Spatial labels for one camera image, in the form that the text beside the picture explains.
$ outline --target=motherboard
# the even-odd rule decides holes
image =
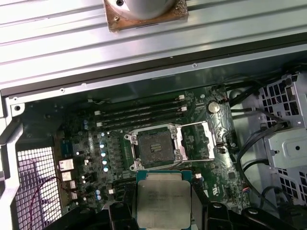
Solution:
[[[235,128],[224,87],[201,87],[91,106],[66,114],[76,191],[71,205],[101,210],[120,201],[138,170],[191,170],[211,201],[240,212],[248,205],[235,168]]]

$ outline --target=cable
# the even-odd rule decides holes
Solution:
[[[245,143],[243,149],[238,153],[238,157],[237,157],[237,169],[239,174],[241,175],[241,177],[243,178],[243,180],[246,182],[246,184],[248,185],[248,187],[250,187],[250,190],[253,191],[253,193],[255,193],[263,202],[266,202],[270,207],[272,207],[274,210],[278,211],[278,209],[275,207],[275,205],[270,202],[268,199],[266,199],[264,196],[262,196],[257,189],[252,185],[252,183],[249,181],[249,179],[246,177],[244,171],[243,171],[243,167],[242,167],[242,162],[241,159],[244,156],[244,154],[256,143],[258,142],[260,139],[264,138],[267,135],[270,135],[272,133],[274,133],[275,131],[279,130],[283,128],[282,124],[277,123],[275,126],[268,128],[262,132],[260,132],[259,134],[257,134],[255,137],[251,138],[248,142]]]
[[[255,164],[265,164],[269,165],[269,160],[268,159],[259,159],[259,160],[254,160],[251,163],[249,163],[247,166],[244,167],[243,171],[245,172],[247,169],[249,169],[251,166]]]
[[[275,120],[276,122],[287,122],[285,120],[282,120],[280,117],[275,116],[274,114],[271,114],[263,109],[259,108],[245,108],[245,109],[231,109],[230,110],[232,113],[243,113],[243,112],[252,112],[252,111],[258,111],[260,113],[263,113],[267,117]]]
[[[56,177],[56,176],[52,176],[52,177],[50,177],[49,179],[45,180],[45,181],[36,189],[35,193],[33,194],[32,198],[31,198],[31,203],[30,203],[30,208],[29,208],[29,214],[30,214],[30,227],[29,227],[29,230],[32,230],[32,218],[33,218],[32,209],[33,209],[33,201],[34,201],[34,199],[35,199],[37,193],[38,193],[38,192],[40,191],[40,189],[43,187],[43,185],[44,185],[45,183],[49,182],[49,181],[52,181],[53,179],[57,179],[57,180],[60,181],[60,187],[61,187],[61,189],[65,190],[65,191],[67,191],[67,192],[72,191],[72,190],[70,190],[70,189],[63,188],[63,184],[61,183],[62,180],[61,180],[60,178]]]
[[[277,187],[277,186],[268,186],[268,187],[266,187],[266,188],[262,191],[261,195],[265,197],[265,196],[268,194],[268,192],[269,192],[270,190],[272,190],[272,189],[276,189],[276,190],[280,191],[282,194],[284,194],[284,196],[286,197],[286,199],[287,199],[287,201],[289,202],[289,204],[290,204],[290,205],[293,205],[293,201],[292,201],[291,197],[290,197],[283,189],[281,189],[280,187]],[[264,205],[264,203],[263,203],[263,201],[261,200],[261,201],[260,201],[260,206],[259,206],[259,208],[263,208],[263,205]]]
[[[278,75],[275,75],[274,78],[270,78],[270,80],[264,81],[264,83],[262,85],[251,86],[250,88],[248,88],[247,90],[245,90],[244,92],[239,94],[237,97],[235,97],[234,99],[230,100],[230,102],[229,102],[230,107],[233,107],[236,104],[241,103],[242,101],[244,101],[246,98],[248,98],[253,93],[258,92],[262,87],[264,87],[266,85],[269,85],[271,83],[274,83],[277,80],[279,80],[280,78],[281,78],[281,75],[278,74]]]

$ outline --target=mounting hole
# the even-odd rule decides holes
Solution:
[[[122,5],[124,4],[124,0],[117,0],[117,1],[116,1],[116,4],[117,4],[118,6],[122,6]]]

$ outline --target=screw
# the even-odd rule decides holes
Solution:
[[[123,0],[117,0],[117,1],[116,1],[116,4],[117,4],[118,6],[122,6],[122,5],[124,5],[124,1],[123,1]]]
[[[255,210],[255,209],[249,209],[248,212],[249,212],[250,214],[253,214],[253,215],[258,214],[258,211]]]
[[[221,208],[222,205],[220,203],[213,203],[213,207],[215,208]]]

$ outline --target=chip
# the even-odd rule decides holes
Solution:
[[[175,160],[170,131],[138,136],[138,144],[140,158],[144,166]]]
[[[230,180],[235,179],[236,174],[234,172],[230,172],[230,173],[228,173],[228,177],[229,177]]]

